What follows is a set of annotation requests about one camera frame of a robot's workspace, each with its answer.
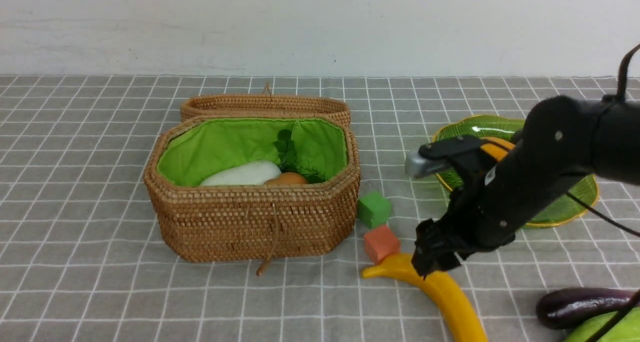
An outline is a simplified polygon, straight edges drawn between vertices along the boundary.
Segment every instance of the green glass bowl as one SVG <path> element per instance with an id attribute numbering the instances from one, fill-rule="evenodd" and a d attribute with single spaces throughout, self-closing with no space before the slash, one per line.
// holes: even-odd
<path id="1" fill-rule="evenodd" d="M 441 128 L 433 141 L 448 139 L 458 135 L 473 135 L 477 137 L 498 137 L 510 140 L 512 135 L 524 126 L 523 119 L 507 119 L 496 115 L 474 115 L 449 124 Z M 462 184 L 462 179 L 451 170 L 437 174 L 439 182 L 449 191 Z M 600 197 L 600 190 L 594 175 L 585 176 L 578 184 L 569 190 L 587 205 L 594 206 Z M 528 228 L 551 228 L 573 221 L 587 212 L 587 209 L 567 196 L 558 198 L 545 210 L 538 213 L 529 223 Z"/>

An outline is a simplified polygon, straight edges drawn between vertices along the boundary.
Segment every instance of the toy banana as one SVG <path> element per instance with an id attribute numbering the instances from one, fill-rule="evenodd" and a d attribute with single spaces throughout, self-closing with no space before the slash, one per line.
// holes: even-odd
<path id="1" fill-rule="evenodd" d="M 438 306 L 455 342 L 489 342 L 473 306 L 446 272 L 422 279 L 411 265 L 411 255 L 392 254 L 379 265 L 367 267 L 362 278 L 393 278 L 418 287 Z"/>

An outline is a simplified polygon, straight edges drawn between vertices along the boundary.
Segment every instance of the eggplant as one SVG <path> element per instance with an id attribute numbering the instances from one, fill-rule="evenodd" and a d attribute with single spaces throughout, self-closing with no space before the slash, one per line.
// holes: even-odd
<path id="1" fill-rule="evenodd" d="M 593 317 L 617 312 L 633 295 L 612 288 L 563 288 L 542 296 L 535 315 L 546 328 L 574 329 Z"/>

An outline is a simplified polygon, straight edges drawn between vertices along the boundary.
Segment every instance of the silver part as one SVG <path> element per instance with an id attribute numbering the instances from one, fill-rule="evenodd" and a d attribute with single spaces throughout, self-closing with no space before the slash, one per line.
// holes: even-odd
<path id="1" fill-rule="evenodd" d="M 409 151 L 404 160 L 404 173 L 410 178 L 425 178 L 445 171 L 450 165 L 445 160 L 429 160 L 418 153 L 418 149 Z"/>

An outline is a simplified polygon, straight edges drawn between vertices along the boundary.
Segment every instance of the orange part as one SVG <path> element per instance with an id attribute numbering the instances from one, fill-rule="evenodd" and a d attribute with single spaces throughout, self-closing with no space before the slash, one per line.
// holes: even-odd
<path id="1" fill-rule="evenodd" d="M 307 179 L 298 173 L 282 173 L 276 178 L 267 180 L 265 185 L 306 185 Z"/>
<path id="2" fill-rule="evenodd" d="M 365 233 L 364 251 L 377 265 L 387 256 L 400 252 L 400 240 L 387 225 L 382 225 Z"/>

